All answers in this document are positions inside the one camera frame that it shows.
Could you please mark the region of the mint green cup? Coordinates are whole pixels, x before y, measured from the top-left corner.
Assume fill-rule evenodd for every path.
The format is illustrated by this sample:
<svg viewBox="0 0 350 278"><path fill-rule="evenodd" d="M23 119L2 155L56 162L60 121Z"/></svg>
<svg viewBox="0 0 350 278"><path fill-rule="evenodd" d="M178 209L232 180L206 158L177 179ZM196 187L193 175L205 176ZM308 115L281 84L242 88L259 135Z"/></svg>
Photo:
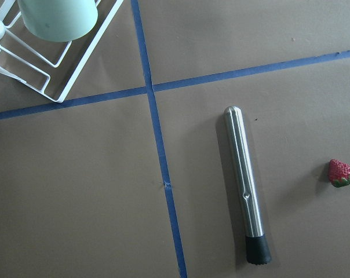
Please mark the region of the mint green cup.
<svg viewBox="0 0 350 278"><path fill-rule="evenodd" d="M17 4L29 32L46 41L73 41L86 35L97 23L96 2L91 0L29 0Z"/></svg>

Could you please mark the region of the steel muddler black tip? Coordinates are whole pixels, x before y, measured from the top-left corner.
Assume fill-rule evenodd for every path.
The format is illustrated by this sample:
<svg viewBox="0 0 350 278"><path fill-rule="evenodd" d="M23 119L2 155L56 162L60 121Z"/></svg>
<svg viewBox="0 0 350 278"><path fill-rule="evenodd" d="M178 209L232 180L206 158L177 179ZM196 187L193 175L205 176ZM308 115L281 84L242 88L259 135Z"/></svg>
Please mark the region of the steel muddler black tip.
<svg viewBox="0 0 350 278"><path fill-rule="evenodd" d="M262 223L242 110L234 105L227 107L224 120L245 226L246 260L253 265L266 265L272 257Z"/></svg>

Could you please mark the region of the red strawberry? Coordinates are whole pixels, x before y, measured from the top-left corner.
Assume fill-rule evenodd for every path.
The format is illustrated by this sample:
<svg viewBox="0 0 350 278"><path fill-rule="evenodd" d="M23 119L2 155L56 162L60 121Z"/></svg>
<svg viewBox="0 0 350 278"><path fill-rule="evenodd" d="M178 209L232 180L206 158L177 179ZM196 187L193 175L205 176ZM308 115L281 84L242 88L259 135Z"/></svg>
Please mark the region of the red strawberry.
<svg viewBox="0 0 350 278"><path fill-rule="evenodd" d="M350 185L350 165L337 159L331 159L327 176L332 186L336 188Z"/></svg>

